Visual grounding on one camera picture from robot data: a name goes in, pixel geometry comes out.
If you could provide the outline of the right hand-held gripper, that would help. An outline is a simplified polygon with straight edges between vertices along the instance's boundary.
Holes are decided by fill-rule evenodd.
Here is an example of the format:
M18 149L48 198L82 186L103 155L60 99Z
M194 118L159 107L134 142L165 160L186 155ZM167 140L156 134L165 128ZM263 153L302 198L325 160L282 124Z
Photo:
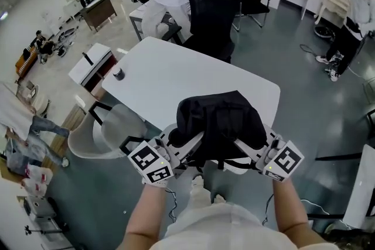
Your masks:
M282 136L268 125L263 124L263 127L267 141L272 141L265 150L264 146L259 149L252 148L239 139L234 141L234 144L250 158L250 166L255 166L262 175L284 182L303 162L304 155L291 141L282 140Z

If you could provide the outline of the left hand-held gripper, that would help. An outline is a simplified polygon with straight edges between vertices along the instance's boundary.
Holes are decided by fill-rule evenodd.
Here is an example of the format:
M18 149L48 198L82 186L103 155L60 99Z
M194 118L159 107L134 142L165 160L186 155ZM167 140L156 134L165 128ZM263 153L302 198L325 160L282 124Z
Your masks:
M159 137L150 140L127 138L127 157L148 184L178 178L181 162L194 154L202 144L203 132L192 138L179 132L177 123L167 126Z

